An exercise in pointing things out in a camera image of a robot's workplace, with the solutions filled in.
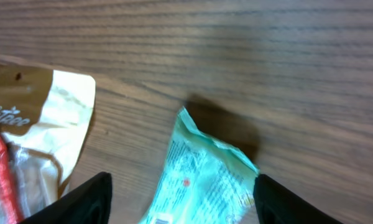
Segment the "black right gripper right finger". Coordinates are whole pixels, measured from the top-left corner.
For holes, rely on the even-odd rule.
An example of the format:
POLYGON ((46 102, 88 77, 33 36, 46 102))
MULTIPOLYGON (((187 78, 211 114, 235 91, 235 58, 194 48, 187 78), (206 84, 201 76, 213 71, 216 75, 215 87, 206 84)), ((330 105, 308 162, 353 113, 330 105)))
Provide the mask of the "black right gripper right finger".
POLYGON ((341 224, 265 174, 254 185, 260 224, 341 224))

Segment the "red snack bar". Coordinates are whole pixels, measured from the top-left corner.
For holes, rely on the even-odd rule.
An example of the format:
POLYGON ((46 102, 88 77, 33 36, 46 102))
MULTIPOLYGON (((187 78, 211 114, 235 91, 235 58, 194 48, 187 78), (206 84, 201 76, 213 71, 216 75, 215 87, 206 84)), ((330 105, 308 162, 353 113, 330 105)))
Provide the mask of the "red snack bar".
POLYGON ((17 201, 14 179, 10 172, 7 146, 0 136, 0 203, 6 214, 7 223, 17 224, 24 217, 17 201))

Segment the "teal snack packet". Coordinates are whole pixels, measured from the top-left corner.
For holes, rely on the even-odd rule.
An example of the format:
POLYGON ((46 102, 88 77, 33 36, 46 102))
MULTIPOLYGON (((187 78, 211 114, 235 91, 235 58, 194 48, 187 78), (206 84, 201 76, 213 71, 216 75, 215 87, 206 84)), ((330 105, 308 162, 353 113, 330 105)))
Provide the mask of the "teal snack packet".
POLYGON ((141 223, 239 223, 254 206, 259 169, 238 148, 178 114, 157 190, 141 223))

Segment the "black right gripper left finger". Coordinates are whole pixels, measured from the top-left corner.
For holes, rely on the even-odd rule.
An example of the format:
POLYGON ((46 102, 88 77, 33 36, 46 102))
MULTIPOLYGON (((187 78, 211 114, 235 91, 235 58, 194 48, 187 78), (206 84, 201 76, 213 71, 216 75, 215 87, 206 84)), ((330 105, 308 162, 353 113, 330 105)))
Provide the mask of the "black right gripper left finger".
POLYGON ((112 176, 100 172, 22 224, 108 224, 112 176))

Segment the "beige cookie bag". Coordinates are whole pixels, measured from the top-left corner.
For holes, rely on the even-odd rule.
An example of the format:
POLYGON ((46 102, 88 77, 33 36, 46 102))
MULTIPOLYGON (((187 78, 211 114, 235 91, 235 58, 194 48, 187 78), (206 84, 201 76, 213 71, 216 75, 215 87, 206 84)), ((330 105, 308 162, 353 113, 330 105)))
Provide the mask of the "beige cookie bag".
MULTIPOLYGON (((95 92, 88 75, 0 65, 0 136, 24 219, 67 193, 95 92)), ((7 223, 1 203, 0 223, 7 223)))

